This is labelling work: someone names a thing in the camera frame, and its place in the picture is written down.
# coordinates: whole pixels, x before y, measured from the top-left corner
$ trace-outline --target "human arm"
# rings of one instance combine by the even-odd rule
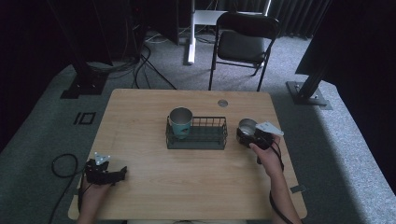
[[[81,190],[85,190],[85,192],[82,195],[82,205],[77,224],[93,224],[96,221],[97,212],[107,196],[111,184],[90,184],[87,182],[86,177],[81,181],[83,181]]]
[[[273,135],[273,137],[274,143],[272,144],[272,147],[276,150],[280,150],[280,148],[278,148],[280,137],[276,135]],[[271,179],[271,194],[277,209],[293,224],[302,223],[298,217],[294,204],[291,201],[289,187],[286,182],[286,178],[283,175],[281,162],[278,156],[271,148],[262,150],[255,144],[250,144],[249,146],[260,158],[262,166],[265,169],[265,173],[267,173]],[[273,221],[275,224],[285,223],[285,221],[276,212],[274,212]]]

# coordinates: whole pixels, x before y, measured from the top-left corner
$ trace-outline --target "forearm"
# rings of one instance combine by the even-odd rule
[[[77,224],[93,224],[96,220],[96,207],[88,207],[84,204],[81,207],[81,212],[77,220]]]
[[[274,175],[271,177],[271,195],[277,209],[293,224],[301,223],[289,195],[289,188],[285,176]],[[285,223],[282,218],[274,212],[274,223]]]

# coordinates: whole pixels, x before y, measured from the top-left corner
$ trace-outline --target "metal wire basket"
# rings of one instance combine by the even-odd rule
[[[172,131],[169,117],[166,122],[168,149],[224,149],[227,142],[225,117],[193,117],[190,133],[180,139]]]

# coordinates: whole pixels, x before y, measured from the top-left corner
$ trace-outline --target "chair leg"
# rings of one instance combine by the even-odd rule
[[[262,68],[262,76],[260,77],[259,86],[257,87],[257,91],[260,91],[260,88],[262,87],[262,80],[264,78],[264,73],[265,73],[265,69],[267,68],[267,64],[268,64],[268,61],[265,61],[264,67]]]
[[[256,76],[256,74],[257,74],[257,72],[259,71],[259,69],[260,69],[260,66],[259,65],[257,65],[257,68],[256,68],[256,70],[254,71],[254,73],[253,73],[253,77],[254,76]]]
[[[209,91],[211,91],[212,90],[212,79],[213,79],[213,65],[212,65],[212,68],[210,69],[210,79],[209,79]]]

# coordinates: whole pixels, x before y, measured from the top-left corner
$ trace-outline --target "cup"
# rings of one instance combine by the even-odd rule
[[[241,119],[236,129],[236,140],[245,147],[254,142],[257,122],[254,119]]]
[[[190,133],[192,112],[183,106],[177,107],[169,114],[172,130],[178,139],[184,139]]]

